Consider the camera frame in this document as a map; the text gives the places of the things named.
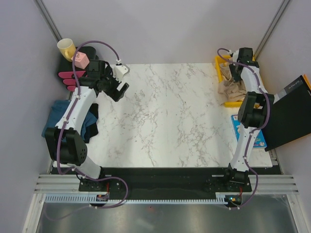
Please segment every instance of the pink box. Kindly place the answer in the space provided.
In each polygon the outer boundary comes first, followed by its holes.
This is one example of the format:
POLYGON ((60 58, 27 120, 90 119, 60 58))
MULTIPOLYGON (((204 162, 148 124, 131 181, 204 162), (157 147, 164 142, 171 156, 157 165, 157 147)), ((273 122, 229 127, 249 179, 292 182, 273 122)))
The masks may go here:
POLYGON ((76 67, 84 69, 89 64, 89 59, 85 53, 77 52, 74 64, 76 67))

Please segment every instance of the brown cloth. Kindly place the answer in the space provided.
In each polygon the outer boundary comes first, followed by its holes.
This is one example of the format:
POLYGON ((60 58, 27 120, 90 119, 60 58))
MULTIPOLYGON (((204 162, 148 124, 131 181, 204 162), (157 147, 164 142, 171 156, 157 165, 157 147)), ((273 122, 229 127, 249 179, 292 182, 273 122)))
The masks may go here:
POLYGON ((246 89, 243 81, 234 82, 229 69, 229 63, 220 64, 220 71, 223 81, 218 85, 218 93, 220 94, 220 102, 236 102, 243 100, 246 95, 246 89))

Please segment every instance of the white wall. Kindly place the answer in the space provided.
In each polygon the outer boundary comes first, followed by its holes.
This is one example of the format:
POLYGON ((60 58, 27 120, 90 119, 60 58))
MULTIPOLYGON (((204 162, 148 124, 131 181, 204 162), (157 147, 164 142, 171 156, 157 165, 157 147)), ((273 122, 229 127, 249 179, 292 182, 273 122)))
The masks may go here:
POLYGON ((0 8, 0 232, 19 233, 48 151, 41 131, 55 99, 56 41, 32 0, 0 8))
MULTIPOLYGON (((294 0, 259 57, 265 87, 276 93, 301 74, 311 81, 311 1, 294 0)), ((293 174, 311 219, 311 135, 277 150, 284 171, 293 174)))
MULTIPOLYGON (((111 44, 128 64, 213 62, 217 48, 258 46, 282 0, 43 0, 78 46, 111 44)), ((109 62, 109 49, 95 46, 109 62)))

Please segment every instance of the marble table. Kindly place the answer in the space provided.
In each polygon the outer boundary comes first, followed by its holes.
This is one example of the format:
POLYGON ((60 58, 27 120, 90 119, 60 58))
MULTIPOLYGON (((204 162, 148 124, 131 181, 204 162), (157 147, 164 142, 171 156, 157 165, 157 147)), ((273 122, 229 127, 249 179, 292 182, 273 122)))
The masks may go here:
MULTIPOLYGON (((230 117, 238 108, 219 105, 214 66, 129 67, 123 99, 97 98, 99 134, 88 156, 103 167, 227 167, 237 146, 230 117)), ((264 149, 253 149, 249 164, 272 166, 264 149)))

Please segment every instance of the mug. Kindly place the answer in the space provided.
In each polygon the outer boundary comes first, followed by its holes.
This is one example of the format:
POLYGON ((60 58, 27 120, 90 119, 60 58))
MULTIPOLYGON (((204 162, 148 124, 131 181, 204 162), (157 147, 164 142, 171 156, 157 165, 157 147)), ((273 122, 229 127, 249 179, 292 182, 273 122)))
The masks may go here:
POLYGON ((76 47, 73 44, 73 41, 69 38, 61 39, 57 43, 57 47, 62 53, 62 55, 67 59, 67 61, 72 62, 72 57, 74 55, 74 52, 76 51, 76 47))

